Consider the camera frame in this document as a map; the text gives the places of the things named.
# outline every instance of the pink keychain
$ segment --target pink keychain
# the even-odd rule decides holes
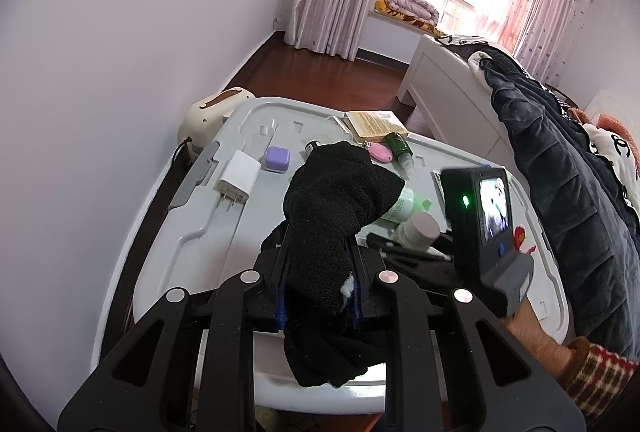
[[[369,155],[375,159],[376,161],[380,161],[380,163],[391,163],[394,155],[391,151],[380,143],[374,143],[372,141],[367,141],[364,143],[364,148],[367,149]]]

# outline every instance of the plaid sleeve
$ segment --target plaid sleeve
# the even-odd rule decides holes
[[[575,349],[575,359],[558,382],[589,424],[622,392],[639,362],[590,344],[586,338],[576,338],[568,347]]]

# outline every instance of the white phone charger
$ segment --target white phone charger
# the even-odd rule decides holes
[[[236,150],[216,183],[216,190],[234,202],[245,203],[260,171],[260,162]]]

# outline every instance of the white bed frame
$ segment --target white bed frame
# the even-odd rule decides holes
[[[491,106],[490,89],[462,58],[431,36],[420,38],[397,96],[402,104],[420,109],[435,139],[503,165],[528,187]]]

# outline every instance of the handheld device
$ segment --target handheld device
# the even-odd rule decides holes
[[[499,314],[513,315],[531,284],[533,259],[513,244],[506,171],[450,168],[440,180],[456,272]]]
[[[278,331],[289,244],[219,288],[172,288],[127,332],[67,403],[59,432],[255,432],[254,332]],[[382,254],[345,245],[363,330],[385,332],[386,432],[584,432],[566,392],[475,293],[426,293],[385,267]],[[202,333],[209,330],[198,413],[190,426]],[[436,354],[447,388],[445,427]]]

